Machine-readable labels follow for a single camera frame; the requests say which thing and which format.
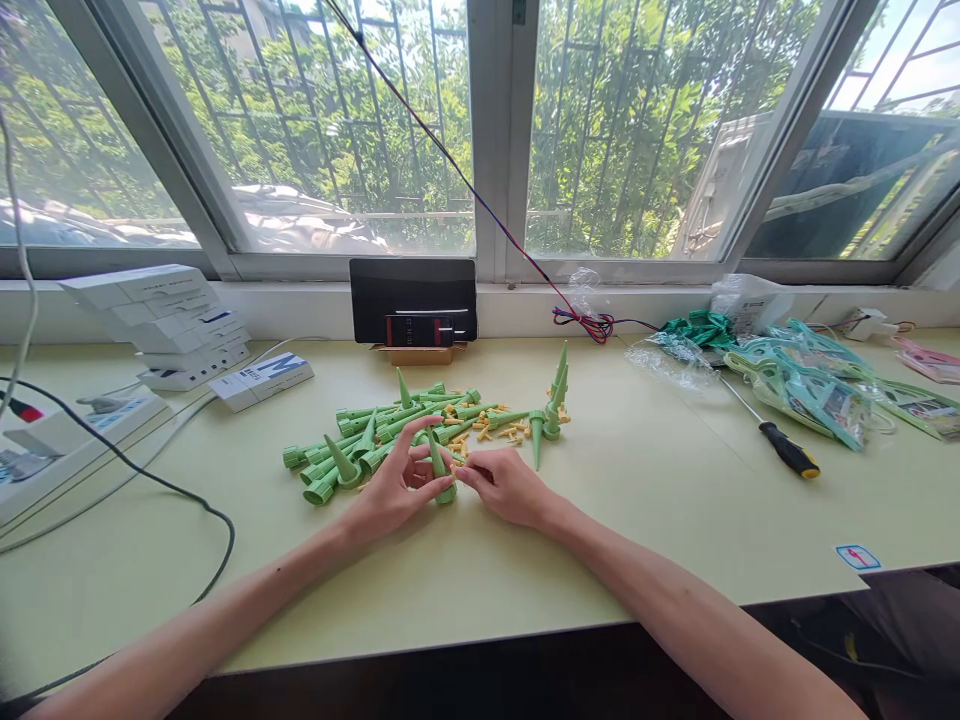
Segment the white product box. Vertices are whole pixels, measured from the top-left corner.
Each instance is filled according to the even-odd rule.
[[[243,329],[243,319],[234,313],[223,312],[210,320],[205,320],[193,329],[193,332],[203,340],[204,345],[230,337],[238,330]]]
[[[182,295],[208,287],[203,273],[186,265],[159,265],[90,275],[61,280],[59,285],[81,305],[97,310]]]
[[[103,325],[107,334],[117,342],[134,342],[142,340],[150,342],[158,338],[176,337],[187,330],[193,330],[204,322],[219,319],[229,311],[220,305],[204,306],[196,310],[175,312],[173,315],[149,320],[138,325],[127,325],[119,322],[109,310],[97,312],[97,319]]]
[[[217,302],[219,302],[217,294],[208,285],[200,290],[192,290],[179,295],[160,297],[146,302],[117,305],[104,310],[100,316],[101,318],[109,318],[112,322],[133,326],[164,318],[184,310],[199,310]],[[80,306],[89,309],[83,303],[80,303]]]
[[[189,353],[137,353],[137,359],[150,370],[193,370],[205,367],[208,363],[221,364],[224,357],[236,352],[250,339],[250,333],[244,328],[229,335],[216,337],[209,343]]]
[[[250,351],[241,344],[229,353],[222,354],[216,362],[205,360],[204,365],[189,370],[147,370],[137,375],[137,379],[151,390],[186,392],[248,357]]]
[[[6,430],[3,434],[24,450],[42,457],[69,455],[90,439],[90,433],[62,410],[44,415],[26,427]]]
[[[191,327],[179,334],[166,335],[155,325],[180,315],[193,320],[185,321]],[[137,350],[144,353],[187,353],[233,335],[242,328],[243,320],[239,315],[218,308],[213,312],[202,313],[199,318],[196,311],[186,311],[155,320],[153,323],[124,328],[116,334],[114,340],[133,343]]]
[[[306,360],[284,353],[218,378],[210,383],[210,389],[231,410],[240,412],[312,377],[313,368]]]

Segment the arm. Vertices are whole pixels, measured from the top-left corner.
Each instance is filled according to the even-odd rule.
[[[450,487],[453,478],[434,479],[430,462],[418,462],[429,454],[428,446],[410,448],[418,430],[440,420],[421,418],[407,425],[363,494],[335,523],[120,650],[24,717],[165,717],[300,593]]]
[[[493,512],[541,531],[579,558],[737,720],[864,720],[840,688],[760,623],[680,566],[580,512],[515,450],[475,452],[456,475]]]

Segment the screwdriver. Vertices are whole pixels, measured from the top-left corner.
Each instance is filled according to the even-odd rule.
[[[773,449],[777,451],[777,455],[787,464],[788,468],[805,480],[813,480],[814,478],[820,477],[820,468],[817,467],[817,464],[813,461],[813,458],[807,454],[806,450],[791,441],[776,424],[760,417],[757,411],[747,404],[747,401],[740,396],[740,393],[738,393],[733,385],[728,383],[720,373],[717,373],[717,377],[720,378],[720,382],[727,386],[730,392],[736,395],[737,400],[743,403],[743,406],[750,411],[750,414],[760,422],[760,432],[770,441]]]

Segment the glass pane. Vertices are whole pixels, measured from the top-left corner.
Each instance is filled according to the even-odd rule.
[[[526,246],[711,259],[821,0],[543,0]]]
[[[472,177],[466,0],[340,0]],[[473,200],[323,0],[141,0],[251,252],[474,254]]]
[[[27,244],[199,249],[41,0],[0,3],[0,103],[13,137]],[[6,173],[0,176],[0,245],[14,245]]]
[[[747,257],[890,260],[960,181],[960,4],[882,0]]]

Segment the forearm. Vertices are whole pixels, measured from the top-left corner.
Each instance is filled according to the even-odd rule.
[[[264,623],[346,558],[337,525],[124,648],[34,708],[30,720],[161,718]]]
[[[560,501],[541,528],[577,556],[737,720],[863,718],[833,683],[675,563]]]

